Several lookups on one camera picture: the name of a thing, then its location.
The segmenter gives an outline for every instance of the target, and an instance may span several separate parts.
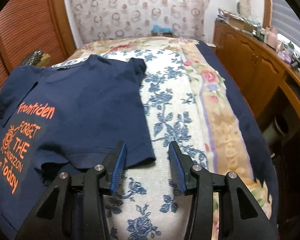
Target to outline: trash can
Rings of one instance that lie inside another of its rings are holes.
[[[267,127],[262,135],[268,145],[271,146],[287,135],[288,132],[289,127],[287,121],[281,115],[276,115],[272,123]]]

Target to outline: pink bottle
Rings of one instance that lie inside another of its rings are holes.
[[[268,34],[267,44],[273,49],[277,48],[277,45],[278,45],[278,32],[273,27],[270,29],[270,32]]]

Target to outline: beige floral blanket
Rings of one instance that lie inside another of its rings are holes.
[[[249,155],[246,151],[238,120],[226,98],[224,79],[208,65],[196,47],[198,41],[165,37],[128,38],[114,41],[98,41],[79,48],[70,58],[87,57],[90,54],[115,53],[138,49],[166,49],[182,57],[189,76],[192,94],[185,104],[196,104],[205,142],[208,169],[225,175],[236,172],[252,192],[268,218],[272,212],[272,197],[268,199],[267,185],[255,181]],[[217,239],[218,208],[214,212],[214,237]]]

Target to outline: bed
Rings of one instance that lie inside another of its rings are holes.
[[[269,149],[237,85],[205,43],[165,37],[98,41],[69,60],[90,54],[140,57],[147,64],[140,94],[157,160],[126,170],[115,196],[104,197],[112,239],[183,239],[191,197],[181,196],[171,177],[167,146],[175,139],[210,172],[239,174],[277,228],[278,187]],[[218,239],[218,195],[213,219],[212,239]]]

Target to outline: blue and white floral fabric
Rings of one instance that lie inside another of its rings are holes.
[[[168,145],[211,170],[212,156],[205,153],[200,117],[189,78],[178,53],[171,50],[132,50],[101,54],[146,62],[140,95],[147,117],[156,162],[126,170],[114,196],[104,197],[112,239],[182,240],[189,217],[191,196],[182,196],[170,170]]]

